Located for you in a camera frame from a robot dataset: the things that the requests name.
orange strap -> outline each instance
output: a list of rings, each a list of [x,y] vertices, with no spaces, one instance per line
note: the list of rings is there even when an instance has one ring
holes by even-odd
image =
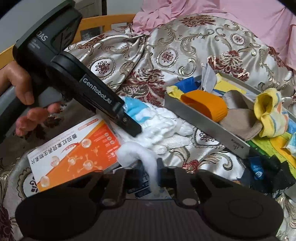
[[[181,101],[214,122],[221,121],[228,113],[227,105],[221,97],[202,90],[194,90],[181,95]]]

circular pad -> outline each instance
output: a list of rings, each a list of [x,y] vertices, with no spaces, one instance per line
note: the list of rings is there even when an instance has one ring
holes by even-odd
[[[87,197],[33,196],[18,205],[15,217],[25,237],[63,240],[90,228],[94,223],[96,210],[96,205]]]
[[[203,206],[207,222],[216,230],[237,238],[260,238],[276,234],[283,221],[281,206],[259,193],[224,189]]]

pink sheet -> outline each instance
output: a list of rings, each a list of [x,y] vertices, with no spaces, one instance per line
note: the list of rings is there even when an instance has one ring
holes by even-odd
[[[244,25],[296,69],[296,17],[278,0],[144,0],[133,20],[136,33],[149,34],[181,15],[202,13]]]

blue cloth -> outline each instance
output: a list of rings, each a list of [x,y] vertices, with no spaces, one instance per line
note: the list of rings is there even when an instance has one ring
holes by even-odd
[[[261,158],[259,156],[256,157],[249,157],[249,162],[250,162],[250,166],[252,171],[255,174],[255,179],[256,180],[262,180],[263,179],[263,168],[262,168],[262,164],[261,164]]]
[[[224,91],[220,91],[220,90],[216,90],[216,89],[213,89],[213,91],[215,91],[216,93],[220,94],[221,96],[225,95],[225,93],[226,93]]]
[[[294,134],[296,132],[296,123],[289,118],[287,132]]]
[[[132,117],[136,122],[143,123],[148,120],[150,117],[144,116],[140,120],[136,119],[136,115],[143,109],[148,108],[142,101],[134,99],[131,97],[124,97],[124,110],[130,117]]]
[[[197,90],[201,85],[201,78],[200,76],[197,77],[189,77],[179,81],[178,83],[174,84],[178,87],[179,90],[183,91],[184,93],[188,93],[193,90]]]

finger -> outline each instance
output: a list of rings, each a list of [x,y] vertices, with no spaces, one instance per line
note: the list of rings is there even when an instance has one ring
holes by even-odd
[[[27,113],[27,118],[37,124],[44,122],[48,116],[49,113],[47,109],[41,107],[32,108]]]
[[[16,128],[15,133],[16,133],[17,136],[22,137],[22,136],[26,135],[28,132],[24,131],[24,130],[22,130],[20,128]]]
[[[36,128],[37,123],[29,120],[26,116],[21,116],[16,121],[16,128],[23,131],[32,131]]]
[[[25,105],[34,103],[31,77],[17,62],[13,61],[0,70],[0,93],[3,93],[11,82],[15,86],[15,94]]]
[[[59,113],[61,105],[59,103],[53,103],[47,107],[49,113]]]

